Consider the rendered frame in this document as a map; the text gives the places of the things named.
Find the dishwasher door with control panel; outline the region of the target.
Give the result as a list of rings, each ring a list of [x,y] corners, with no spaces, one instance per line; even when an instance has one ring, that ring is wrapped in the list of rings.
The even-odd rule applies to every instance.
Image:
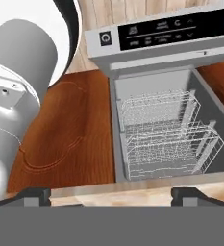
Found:
[[[88,57],[109,77],[224,61],[224,4],[150,15],[85,32]]]

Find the white and grey round thing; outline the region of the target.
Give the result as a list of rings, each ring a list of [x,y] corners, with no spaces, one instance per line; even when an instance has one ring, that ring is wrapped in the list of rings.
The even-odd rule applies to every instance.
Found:
[[[0,0],[0,200],[23,138],[81,36],[78,0]]]

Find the brown wooden cupboard door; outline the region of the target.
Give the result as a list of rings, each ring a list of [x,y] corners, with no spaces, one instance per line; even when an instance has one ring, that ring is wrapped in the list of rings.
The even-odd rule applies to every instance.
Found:
[[[224,62],[199,67],[198,72],[224,104]]]
[[[114,180],[108,78],[99,70],[65,75],[48,90],[24,137],[8,191]]]

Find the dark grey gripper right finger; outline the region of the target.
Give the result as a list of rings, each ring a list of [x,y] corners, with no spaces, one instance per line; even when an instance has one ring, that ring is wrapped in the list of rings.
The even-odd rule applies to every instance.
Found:
[[[224,201],[209,197],[196,187],[173,187],[171,189],[171,197],[172,207],[224,207]]]

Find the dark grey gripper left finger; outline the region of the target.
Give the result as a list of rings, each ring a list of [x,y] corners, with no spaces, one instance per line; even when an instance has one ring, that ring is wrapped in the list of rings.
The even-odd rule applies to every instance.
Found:
[[[45,207],[50,206],[51,189],[45,187],[29,187],[12,198],[0,201],[0,206]]]

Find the grey dishwasher body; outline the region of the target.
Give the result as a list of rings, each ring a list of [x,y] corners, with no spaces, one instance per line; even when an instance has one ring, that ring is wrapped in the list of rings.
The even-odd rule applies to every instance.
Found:
[[[224,105],[197,70],[181,68],[162,73],[143,73],[111,80],[113,153],[115,179],[118,182],[136,181],[129,181],[126,177],[117,103],[142,94],[158,94],[177,90],[195,91],[195,96],[201,103],[201,108],[195,122],[201,121],[205,125],[211,125],[224,140]],[[224,173],[224,146],[205,174],[222,173]]]

